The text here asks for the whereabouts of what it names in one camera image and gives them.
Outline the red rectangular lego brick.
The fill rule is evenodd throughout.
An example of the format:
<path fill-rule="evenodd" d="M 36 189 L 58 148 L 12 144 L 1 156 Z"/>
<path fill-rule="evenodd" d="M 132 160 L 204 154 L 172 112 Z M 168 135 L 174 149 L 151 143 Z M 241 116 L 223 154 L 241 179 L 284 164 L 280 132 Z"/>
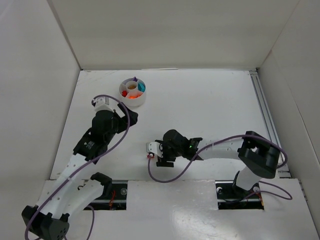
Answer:
<path fill-rule="evenodd" d="M 121 95 L 122 95 L 123 97 L 126 97 L 126 96 L 127 96 L 127 94 L 128 94 L 128 93 L 127 93 L 127 91 L 125 91 L 125 90 L 124 90 L 124 91 L 122 91 L 122 93 L 121 93 Z"/>

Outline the orange lego brick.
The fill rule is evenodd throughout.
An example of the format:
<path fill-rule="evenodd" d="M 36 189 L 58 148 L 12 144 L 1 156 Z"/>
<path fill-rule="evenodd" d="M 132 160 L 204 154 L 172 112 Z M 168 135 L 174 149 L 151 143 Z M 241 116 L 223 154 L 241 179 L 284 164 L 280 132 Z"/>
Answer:
<path fill-rule="evenodd" d="M 141 94 L 139 92 L 129 92 L 126 96 L 127 99 L 136 99 L 139 98 Z"/>

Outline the white round divided container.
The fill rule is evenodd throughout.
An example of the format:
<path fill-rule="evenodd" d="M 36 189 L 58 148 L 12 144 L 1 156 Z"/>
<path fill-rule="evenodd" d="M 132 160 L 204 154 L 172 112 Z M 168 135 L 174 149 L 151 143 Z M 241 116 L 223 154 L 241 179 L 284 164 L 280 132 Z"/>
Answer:
<path fill-rule="evenodd" d="M 120 100 L 129 107 L 139 107 L 147 97 L 146 84 L 136 76 L 124 80 L 119 85 Z"/>

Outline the brown lego plate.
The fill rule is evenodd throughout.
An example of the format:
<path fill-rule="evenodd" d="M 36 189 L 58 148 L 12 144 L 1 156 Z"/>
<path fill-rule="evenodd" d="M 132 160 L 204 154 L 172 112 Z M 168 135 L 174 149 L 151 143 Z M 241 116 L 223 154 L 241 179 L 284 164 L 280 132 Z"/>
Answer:
<path fill-rule="evenodd" d="M 131 85 L 129 85 L 127 88 L 128 88 L 129 90 L 134 90 L 136 87 L 137 87 L 136 84 L 131 84 Z"/>

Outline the long teal lego brick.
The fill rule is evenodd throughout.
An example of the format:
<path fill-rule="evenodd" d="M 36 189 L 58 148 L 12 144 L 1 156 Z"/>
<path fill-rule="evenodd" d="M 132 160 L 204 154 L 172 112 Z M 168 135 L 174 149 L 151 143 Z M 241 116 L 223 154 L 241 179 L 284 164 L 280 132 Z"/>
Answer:
<path fill-rule="evenodd" d="M 145 90 L 146 90 L 146 87 L 145 87 L 145 85 L 142 83 L 142 82 L 139 82 L 138 84 L 137 84 L 137 87 L 138 87 L 138 90 L 140 91 L 140 92 L 145 92 Z"/>

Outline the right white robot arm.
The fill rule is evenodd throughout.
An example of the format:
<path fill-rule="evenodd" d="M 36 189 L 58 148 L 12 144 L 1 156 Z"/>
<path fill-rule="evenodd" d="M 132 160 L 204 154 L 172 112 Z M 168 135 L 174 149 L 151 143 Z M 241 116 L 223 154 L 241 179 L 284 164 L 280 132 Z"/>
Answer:
<path fill-rule="evenodd" d="M 209 159 L 242 161 L 245 167 L 236 173 L 233 184 L 236 189 L 244 191 L 250 191 L 261 179 L 273 179 L 280 155 L 284 153 L 278 145 L 254 131 L 213 141 L 202 137 L 188 139 L 171 129 L 161 140 L 148 143 L 146 148 L 150 157 L 156 157 L 157 167 L 172 168 L 178 157 L 190 162 Z"/>

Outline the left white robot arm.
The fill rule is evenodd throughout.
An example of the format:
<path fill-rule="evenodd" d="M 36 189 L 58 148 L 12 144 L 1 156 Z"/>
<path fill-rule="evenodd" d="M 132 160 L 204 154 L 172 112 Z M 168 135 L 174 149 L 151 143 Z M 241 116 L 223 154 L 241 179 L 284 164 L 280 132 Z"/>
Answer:
<path fill-rule="evenodd" d="M 94 173 L 83 187 L 80 183 L 84 175 L 95 169 L 99 159 L 111 151 L 108 145 L 113 137 L 120 133 L 127 135 L 139 115 L 122 102 L 117 106 L 123 116 L 110 109 L 108 103 L 96 102 L 93 106 L 95 116 L 91 127 L 74 147 L 67 166 L 46 197 L 23 209 L 25 239 L 32 233 L 42 240 L 63 240 L 70 228 L 70 220 L 100 197 L 104 190 L 112 188 L 112 179 L 100 172 Z"/>

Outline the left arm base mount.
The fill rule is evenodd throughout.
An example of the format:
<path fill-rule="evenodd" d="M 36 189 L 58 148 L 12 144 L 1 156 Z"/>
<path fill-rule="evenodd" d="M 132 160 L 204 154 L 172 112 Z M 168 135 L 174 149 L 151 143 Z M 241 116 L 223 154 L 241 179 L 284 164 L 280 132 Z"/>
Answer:
<path fill-rule="evenodd" d="M 116 180 L 110 189 L 103 189 L 102 195 L 89 205 L 95 211 L 122 211 L 127 209 L 128 182 Z"/>

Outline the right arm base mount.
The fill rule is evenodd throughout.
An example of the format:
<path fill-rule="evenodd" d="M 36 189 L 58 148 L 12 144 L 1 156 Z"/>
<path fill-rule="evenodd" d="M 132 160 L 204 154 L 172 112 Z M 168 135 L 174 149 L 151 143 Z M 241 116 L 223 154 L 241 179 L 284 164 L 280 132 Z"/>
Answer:
<path fill-rule="evenodd" d="M 215 188 L 219 210 L 264 210 L 262 196 L 253 188 L 244 190 L 232 181 L 217 181 Z"/>

